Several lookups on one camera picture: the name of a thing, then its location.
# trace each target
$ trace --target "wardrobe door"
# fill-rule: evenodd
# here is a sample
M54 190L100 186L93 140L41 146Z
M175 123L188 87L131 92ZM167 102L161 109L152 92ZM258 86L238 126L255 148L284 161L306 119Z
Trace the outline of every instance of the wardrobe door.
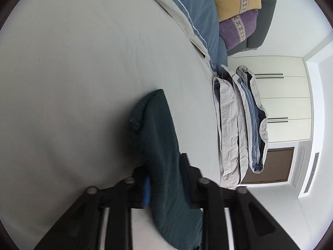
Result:
M257 78L262 99L267 98L308 98L310 97L308 79L305 77L267 77Z
M311 138L311 119L268 121L269 142L291 142Z
M268 120L311 118L311 101L308 97L261 99Z

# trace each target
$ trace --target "air vent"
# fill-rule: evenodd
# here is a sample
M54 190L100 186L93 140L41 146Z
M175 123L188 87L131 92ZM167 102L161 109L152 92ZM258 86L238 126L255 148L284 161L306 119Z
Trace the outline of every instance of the air vent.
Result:
M313 179L313 176L314 176L314 172L316 171L318 158L319 158L319 152L317 152L315 154L315 156L314 156L314 161L313 161L313 166L312 166L311 174L310 174L309 181L308 181L308 183L306 185L306 188L305 188L305 191L304 191L305 194L309 191L309 188L311 186L312 179Z

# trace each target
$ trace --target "brown door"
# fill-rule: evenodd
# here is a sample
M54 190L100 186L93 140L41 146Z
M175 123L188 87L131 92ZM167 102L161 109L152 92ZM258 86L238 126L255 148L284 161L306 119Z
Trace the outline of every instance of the brown door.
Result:
M293 155L293 147L269 149L267 151L264 170L259 174L255 174L249 167L242 180L242 184L288 181Z

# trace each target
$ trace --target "folded bedding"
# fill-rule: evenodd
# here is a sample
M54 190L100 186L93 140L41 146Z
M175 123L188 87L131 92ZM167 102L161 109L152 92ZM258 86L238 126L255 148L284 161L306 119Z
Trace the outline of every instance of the folded bedding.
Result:
M260 173L264 168L268 145L267 113L261 104L254 74L246 66L240 66L236 71L224 67L222 74L214 77L213 90L221 180L228 188L235 188L248 166L254 173Z
M261 0L230 0L226 15L219 5L224 0L155 0L176 21L186 37L204 54L214 74L214 103L219 133L220 184L234 188L245 176L248 165L255 173L263 170L267 153L267 115L260 103L254 75L240 67L238 74L227 68L228 45L219 36L219 20L261 8ZM243 15L255 19L257 11ZM241 41L246 32L238 34Z

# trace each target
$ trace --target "gray sofa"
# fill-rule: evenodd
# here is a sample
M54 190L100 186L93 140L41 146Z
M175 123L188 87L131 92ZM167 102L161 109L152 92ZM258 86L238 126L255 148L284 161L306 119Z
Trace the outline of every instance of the gray sofa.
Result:
M246 49L258 48L264 43L268 29L272 22L275 4L276 0L261 0L261 9L258 10L257 28L245 41L227 51L228 56Z

